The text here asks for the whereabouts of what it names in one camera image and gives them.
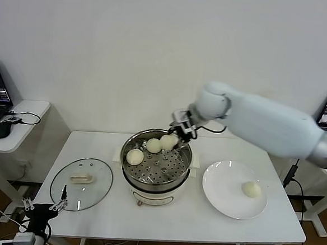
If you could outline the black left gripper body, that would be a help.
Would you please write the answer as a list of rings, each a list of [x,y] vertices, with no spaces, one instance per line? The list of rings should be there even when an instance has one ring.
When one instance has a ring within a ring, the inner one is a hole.
[[[53,204],[34,204],[29,210],[28,231],[45,232],[48,221],[58,216],[56,209],[50,208]]]

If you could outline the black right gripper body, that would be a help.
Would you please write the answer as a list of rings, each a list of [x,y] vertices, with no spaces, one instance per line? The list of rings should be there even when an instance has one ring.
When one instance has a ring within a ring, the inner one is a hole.
[[[177,123],[180,125],[179,129],[179,140],[184,142],[190,142],[191,140],[196,140],[198,133],[197,133],[197,126],[192,121],[182,121],[176,122],[173,121],[172,123]]]

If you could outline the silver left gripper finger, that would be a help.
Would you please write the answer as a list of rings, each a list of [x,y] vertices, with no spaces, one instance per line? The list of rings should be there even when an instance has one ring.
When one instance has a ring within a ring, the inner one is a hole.
[[[24,205],[25,210],[34,210],[34,204],[33,201],[30,198],[23,198],[22,203]]]
[[[63,187],[62,195],[60,196],[60,200],[58,203],[51,206],[49,209],[56,212],[61,212],[65,209],[65,207],[68,205],[68,199],[67,199],[67,185]]]

